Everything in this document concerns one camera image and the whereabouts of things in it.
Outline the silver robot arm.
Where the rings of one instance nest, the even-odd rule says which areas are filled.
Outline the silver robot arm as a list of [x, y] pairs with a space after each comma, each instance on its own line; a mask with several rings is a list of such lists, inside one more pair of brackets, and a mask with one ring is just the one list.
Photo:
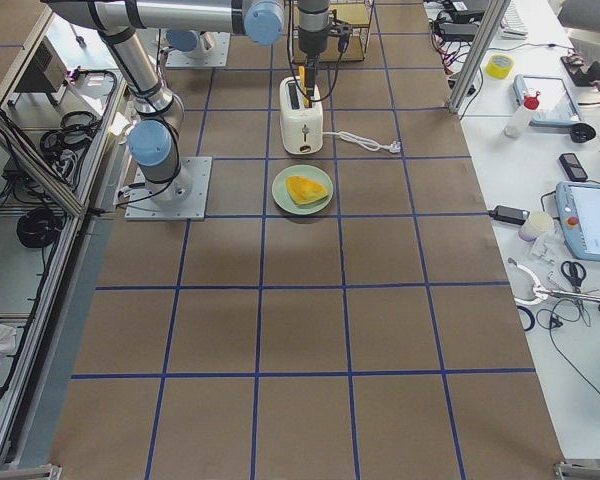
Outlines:
[[261, 46], [275, 43], [284, 28], [298, 31], [305, 54], [301, 93], [308, 104], [326, 100], [316, 85], [329, 38], [347, 49], [351, 26], [327, 1], [51, 1], [68, 22], [98, 32], [134, 97], [141, 122], [129, 149], [144, 178], [147, 198], [162, 200], [184, 190], [178, 149], [184, 106], [164, 83], [137, 35], [147, 28], [245, 35]]
[[214, 34], [205, 31], [169, 29], [166, 40], [172, 48], [192, 58], [209, 55], [216, 47]]

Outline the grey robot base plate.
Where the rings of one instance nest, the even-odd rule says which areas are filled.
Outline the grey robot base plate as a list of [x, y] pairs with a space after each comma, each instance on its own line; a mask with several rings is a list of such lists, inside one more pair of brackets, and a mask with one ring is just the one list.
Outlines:
[[182, 157], [181, 171], [173, 183], [162, 193], [148, 183], [133, 189], [124, 214], [129, 221], [177, 221], [205, 218], [209, 182], [212, 171], [211, 157]]

